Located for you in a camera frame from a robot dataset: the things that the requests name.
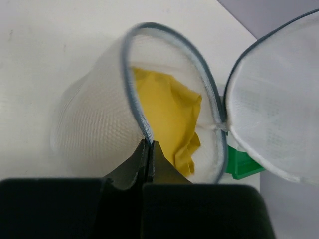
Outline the yellow bra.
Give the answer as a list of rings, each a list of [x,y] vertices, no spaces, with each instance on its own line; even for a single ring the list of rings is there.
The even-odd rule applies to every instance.
[[[201,147],[195,132],[201,94],[172,75],[134,67],[136,89],[144,115],[166,159],[185,177],[195,172],[192,155]]]

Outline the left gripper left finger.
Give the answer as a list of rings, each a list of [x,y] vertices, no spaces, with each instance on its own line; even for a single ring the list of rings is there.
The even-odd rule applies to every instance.
[[[150,146],[141,140],[133,154],[103,177],[103,190],[140,191],[146,182]]]

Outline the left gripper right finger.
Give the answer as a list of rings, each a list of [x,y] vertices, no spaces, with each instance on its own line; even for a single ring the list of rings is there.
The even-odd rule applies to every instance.
[[[153,184],[192,184],[164,156],[160,143],[154,141],[148,157],[148,182]]]

